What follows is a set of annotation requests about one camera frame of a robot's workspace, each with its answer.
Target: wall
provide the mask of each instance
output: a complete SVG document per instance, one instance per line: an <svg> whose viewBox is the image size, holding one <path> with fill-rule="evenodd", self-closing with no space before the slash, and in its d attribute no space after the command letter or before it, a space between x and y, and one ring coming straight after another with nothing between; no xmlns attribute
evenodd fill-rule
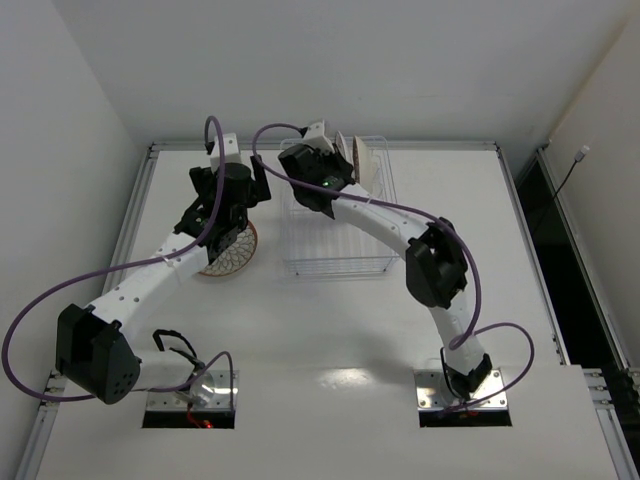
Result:
<svg viewBox="0 0 640 480"><path fill-rule="evenodd" d="M633 0L53 0L125 124L491 139L518 171Z"/></svg>
<svg viewBox="0 0 640 480"><path fill-rule="evenodd" d="M591 152L561 197L593 264L613 322L633 364L640 365L640 14L576 99L548 149L556 185L584 144Z"/></svg>
<svg viewBox="0 0 640 480"><path fill-rule="evenodd" d="M0 4L0 334L36 295L109 263L142 152L49 0ZM19 377L45 385L57 313L95 296L70 288L25 319ZM37 401L0 374L0 478L13 478Z"/></svg>

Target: gray wall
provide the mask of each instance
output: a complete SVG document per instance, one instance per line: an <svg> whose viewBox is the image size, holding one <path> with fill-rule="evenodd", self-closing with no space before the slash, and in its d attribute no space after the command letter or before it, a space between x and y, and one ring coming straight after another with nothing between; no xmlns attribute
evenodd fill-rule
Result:
<svg viewBox="0 0 640 480"><path fill-rule="evenodd" d="M53 1L146 142L199 140L209 113L244 137L324 117L498 140L517 171L633 0Z"/></svg>
<svg viewBox="0 0 640 480"><path fill-rule="evenodd" d="M142 152L49 0L0 5L0 334L48 287L109 263ZM102 280L45 301L18 330L11 360L40 390L57 314ZM12 478L37 401L0 373L0 478Z"/></svg>
<svg viewBox="0 0 640 480"><path fill-rule="evenodd" d="M552 136L550 170L558 184L584 144L591 152L561 194L592 274L609 300L629 360L640 365L640 14Z"/></svg>

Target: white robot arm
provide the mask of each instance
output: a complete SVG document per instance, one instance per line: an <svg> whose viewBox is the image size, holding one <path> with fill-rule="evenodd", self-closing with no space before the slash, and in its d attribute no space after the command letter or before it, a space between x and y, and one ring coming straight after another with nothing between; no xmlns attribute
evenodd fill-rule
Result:
<svg viewBox="0 0 640 480"><path fill-rule="evenodd" d="M235 135L225 135L237 146ZM185 383L203 368L186 351L133 351L145 320L188 278L201 271L247 227L247 209L269 200L264 170L252 158L251 170L240 163L239 150L227 154L221 208L210 234L198 246L170 258L202 233L213 208L219 166L217 148L210 152L211 168L189 172L198 200L154 253L163 261L144 266L102 297L81 308L70 305L58 319L56 367L107 404L134 389L173 387ZM369 193L351 176L353 167L326 138L324 122L306 129L303 143L279 156L291 178L359 196ZM470 337L452 350L453 339L470 323L464 287L466 262L452 241L434 225L373 204L305 191L294 187L299 203L350 223L390 246L407 263L407 287L426 305L445 347L451 385L469 398L491 370L491 361L477 338Z"/></svg>

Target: white wire dish rack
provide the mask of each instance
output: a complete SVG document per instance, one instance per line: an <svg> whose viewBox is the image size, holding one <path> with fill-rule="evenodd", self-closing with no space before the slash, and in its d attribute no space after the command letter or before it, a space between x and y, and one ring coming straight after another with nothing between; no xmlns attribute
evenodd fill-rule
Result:
<svg viewBox="0 0 640 480"><path fill-rule="evenodd" d="M384 137L361 137L369 148L377 172L372 196L396 202L389 149ZM353 139L347 138L347 145ZM284 140L285 150L299 139ZM363 231L298 204L291 186L282 194L282 256L288 275L374 275L386 272L398 255Z"/></svg>

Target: patterned plate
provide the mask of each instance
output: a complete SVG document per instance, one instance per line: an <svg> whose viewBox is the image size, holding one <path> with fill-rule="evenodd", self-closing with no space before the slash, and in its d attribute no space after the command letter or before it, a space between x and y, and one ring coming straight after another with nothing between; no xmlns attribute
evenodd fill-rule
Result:
<svg viewBox="0 0 640 480"><path fill-rule="evenodd" d="M253 223L249 222L247 228L238 235L235 243L200 273L209 277L224 277L236 273L253 258L257 246L258 232L256 232Z"/></svg>

